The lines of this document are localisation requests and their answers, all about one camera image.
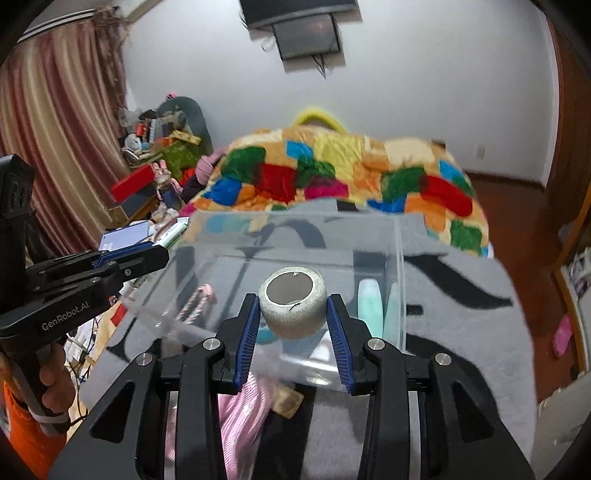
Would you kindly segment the orange sleeve forearm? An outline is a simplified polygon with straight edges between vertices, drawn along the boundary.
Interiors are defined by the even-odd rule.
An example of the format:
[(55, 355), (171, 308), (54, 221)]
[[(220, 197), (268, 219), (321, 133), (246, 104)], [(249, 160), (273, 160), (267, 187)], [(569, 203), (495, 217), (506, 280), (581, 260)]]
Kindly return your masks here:
[(16, 453), (37, 479), (46, 479), (57, 457), (64, 449), (67, 435), (47, 436), (26, 406), (3, 382), (3, 396), (10, 425), (9, 440)]

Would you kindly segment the person's left hand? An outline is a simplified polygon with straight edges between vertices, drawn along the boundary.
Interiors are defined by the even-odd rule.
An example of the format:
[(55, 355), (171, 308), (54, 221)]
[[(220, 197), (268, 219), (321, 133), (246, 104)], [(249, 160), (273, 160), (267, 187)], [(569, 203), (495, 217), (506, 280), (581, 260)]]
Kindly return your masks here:
[[(47, 359), (39, 371), (41, 383), (47, 387), (42, 396), (43, 405), (55, 414), (67, 412), (75, 399), (75, 386), (65, 367), (65, 352), (61, 345), (52, 344)], [(1, 354), (1, 379), (13, 397), (25, 404), (19, 383), (13, 378), (7, 357)]]

